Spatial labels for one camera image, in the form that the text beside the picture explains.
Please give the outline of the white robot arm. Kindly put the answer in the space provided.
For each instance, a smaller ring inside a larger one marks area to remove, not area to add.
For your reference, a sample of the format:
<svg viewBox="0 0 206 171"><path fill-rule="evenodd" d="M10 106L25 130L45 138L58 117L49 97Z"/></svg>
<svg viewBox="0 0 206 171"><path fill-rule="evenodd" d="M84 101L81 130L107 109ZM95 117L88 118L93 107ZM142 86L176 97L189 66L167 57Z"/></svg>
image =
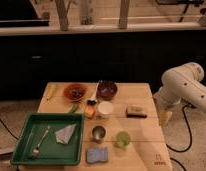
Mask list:
<svg viewBox="0 0 206 171"><path fill-rule="evenodd" d="M171 108L185 100L206 114L206 86L202 66L189 62L166 70L161 77L162 86L153 95L159 119L164 127L172 116Z"/></svg>

